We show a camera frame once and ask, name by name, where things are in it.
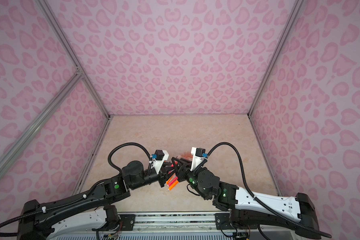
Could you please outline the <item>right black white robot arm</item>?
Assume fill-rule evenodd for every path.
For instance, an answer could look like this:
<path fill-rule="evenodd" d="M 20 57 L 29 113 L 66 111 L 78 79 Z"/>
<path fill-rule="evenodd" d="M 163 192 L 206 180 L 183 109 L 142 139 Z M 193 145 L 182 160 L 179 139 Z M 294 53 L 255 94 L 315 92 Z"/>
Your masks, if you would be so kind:
<path fill-rule="evenodd" d="M 191 166 L 191 161 L 172 158 L 165 169 L 179 182 L 187 182 L 197 196 L 211 200 L 218 210 L 230 212 L 232 224 L 277 226 L 307 239 L 322 238 L 316 209 L 308 195 L 280 197 L 249 193 L 246 188 L 222 182 L 207 168 L 192 171 Z"/>

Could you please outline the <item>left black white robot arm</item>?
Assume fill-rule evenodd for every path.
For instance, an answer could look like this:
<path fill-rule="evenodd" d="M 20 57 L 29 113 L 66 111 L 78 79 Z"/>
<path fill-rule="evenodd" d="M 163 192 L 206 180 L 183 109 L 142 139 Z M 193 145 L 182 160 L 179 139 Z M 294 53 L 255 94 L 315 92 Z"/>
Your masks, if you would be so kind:
<path fill-rule="evenodd" d="M 158 182 L 164 187 L 174 174 L 172 163 L 164 162 L 160 170 L 145 170 L 140 161 L 132 161 L 120 169 L 120 173 L 109 179 L 96 182 L 89 190 L 54 202 L 40 204 L 29 201 L 25 217 L 19 221 L 19 240 L 45 240 L 58 231 L 56 224 L 93 208 L 102 208 L 106 213 L 105 223 L 92 227 L 95 232 L 119 230 L 122 225 L 116 208 L 112 205 L 130 197 L 131 190 Z"/>

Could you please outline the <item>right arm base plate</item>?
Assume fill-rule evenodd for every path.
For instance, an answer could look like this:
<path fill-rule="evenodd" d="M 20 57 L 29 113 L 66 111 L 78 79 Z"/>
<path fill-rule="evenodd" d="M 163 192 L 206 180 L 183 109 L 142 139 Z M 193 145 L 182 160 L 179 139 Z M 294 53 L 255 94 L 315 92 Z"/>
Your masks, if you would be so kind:
<path fill-rule="evenodd" d="M 234 230 L 231 226 L 229 213 L 215 213 L 214 216 L 217 230 Z"/>

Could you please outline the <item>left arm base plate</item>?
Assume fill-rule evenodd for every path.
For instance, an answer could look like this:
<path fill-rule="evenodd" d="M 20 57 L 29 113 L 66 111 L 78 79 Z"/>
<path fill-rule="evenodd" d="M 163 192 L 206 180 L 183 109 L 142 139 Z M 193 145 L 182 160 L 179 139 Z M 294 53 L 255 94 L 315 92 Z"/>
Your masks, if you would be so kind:
<path fill-rule="evenodd" d="M 134 214 L 122 214 L 106 217 L 105 222 L 99 227 L 92 228 L 92 231 L 96 232 L 112 232 L 112 231 L 132 231 L 136 215 Z"/>

